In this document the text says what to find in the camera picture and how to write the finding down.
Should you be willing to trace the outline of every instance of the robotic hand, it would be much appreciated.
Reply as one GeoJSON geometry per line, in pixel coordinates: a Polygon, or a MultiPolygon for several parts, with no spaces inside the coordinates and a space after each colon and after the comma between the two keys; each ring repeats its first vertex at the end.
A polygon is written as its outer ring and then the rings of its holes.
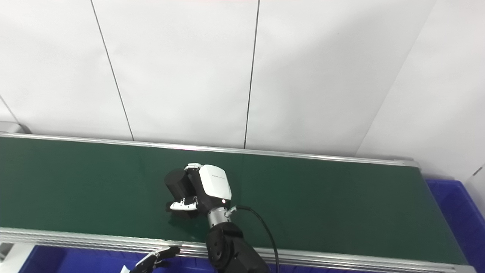
{"type": "Polygon", "coordinates": [[[231,222],[232,193],[223,169],[191,163],[183,170],[168,173],[165,184],[175,198],[167,203],[167,211],[186,218],[207,216],[209,261],[219,273],[270,272],[261,256],[244,240],[241,229],[231,222]]]}
{"type": "Polygon", "coordinates": [[[180,253],[180,248],[176,246],[156,249],[140,260],[133,270],[130,271],[123,266],[120,273],[152,273],[154,269],[168,265],[168,262],[163,259],[173,258],[178,253],[180,253]]]}

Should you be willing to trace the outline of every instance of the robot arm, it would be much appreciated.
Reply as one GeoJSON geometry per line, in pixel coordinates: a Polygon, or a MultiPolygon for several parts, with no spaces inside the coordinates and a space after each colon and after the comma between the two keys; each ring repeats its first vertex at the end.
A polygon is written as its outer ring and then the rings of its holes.
{"type": "Polygon", "coordinates": [[[232,193],[223,169],[191,163],[183,170],[173,170],[166,175],[165,184],[175,198],[167,203],[167,211],[187,218],[200,214],[208,218],[209,261],[220,273],[270,272],[230,219],[232,193]]]}

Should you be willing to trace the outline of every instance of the metal frame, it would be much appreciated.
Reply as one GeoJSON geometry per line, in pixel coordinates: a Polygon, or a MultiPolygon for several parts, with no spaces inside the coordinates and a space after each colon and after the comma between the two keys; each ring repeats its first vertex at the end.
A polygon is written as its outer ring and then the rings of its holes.
{"type": "MultiPolygon", "coordinates": [[[[146,239],[70,232],[39,231],[0,227],[0,239],[10,243],[100,249],[147,253],[163,246],[179,246],[180,256],[207,257],[203,243],[146,239]]],[[[256,248],[267,262],[274,263],[274,253],[269,248],[256,248]]],[[[433,263],[427,261],[394,259],[372,256],[320,253],[279,249],[281,264],[311,266],[341,270],[359,270],[381,273],[474,273],[471,266],[433,263]]]]}
{"type": "Polygon", "coordinates": [[[195,146],[195,145],[165,144],[165,143],[154,143],[154,142],[140,142],[140,141],[130,141],[130,140],[110,140],[110,139],[97,139],[97,138],[84,138],[84,137],[69,137],[69,136],[44,136],[44,135],[31,135],[31,134],[0,133],[0,137],[29,138],[29,139],[43,139],[43,140],[57,140],[57,141],[71,141],[71,142],[87,142],[87,143],[100,143],[100,144],[112,144],[112,145],[126,145],[126,146],[141,146],[141,147],[188,150],[188,151],[216,152],[216,153],[269,155],[269,156],[280,156],[280,157],[317,159],[317,160],[326,160],[326,161],[340,161],[340,162],[354,162],[354,163],[367,163],[367,164],[379,164],[379,165],[419,167],[417,162],[412,161],[412,160],[369,159],[369,158],[332,156],[332,155],[271,152],[271,151],[248,150],[248,149],[217,148],[217,147],[195,146]]]}

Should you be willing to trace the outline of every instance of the aluminum rail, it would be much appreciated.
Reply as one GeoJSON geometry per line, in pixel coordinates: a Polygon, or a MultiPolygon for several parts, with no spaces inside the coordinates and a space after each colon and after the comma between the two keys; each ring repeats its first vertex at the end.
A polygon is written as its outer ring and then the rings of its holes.
{"type": "MultiPolygon", "coordinates": [[[[37,245],[147,253],[163,246],[179,246],[180,256],[207,257],[204,243],[0,227],[0,241],[37,245]]],[[[274,263],[273,250],[256,248],[274,263]]],[[[281,264],[380,273],[474,273],[471,266],[372,256],[278,250],[281,264]]]]}

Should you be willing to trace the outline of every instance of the cable connector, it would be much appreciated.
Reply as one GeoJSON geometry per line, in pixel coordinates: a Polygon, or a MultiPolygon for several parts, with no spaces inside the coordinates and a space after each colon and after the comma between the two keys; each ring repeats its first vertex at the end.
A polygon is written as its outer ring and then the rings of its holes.
{"type": "Polygon", "coordinates": [[[236,212],[238,210],[238,208],[236,208],[236,206],[232,207],[230,210],[226,211],[224,213],[224,216],[226,216],[227,218],[230,218],[231,215],[236,212]]]}

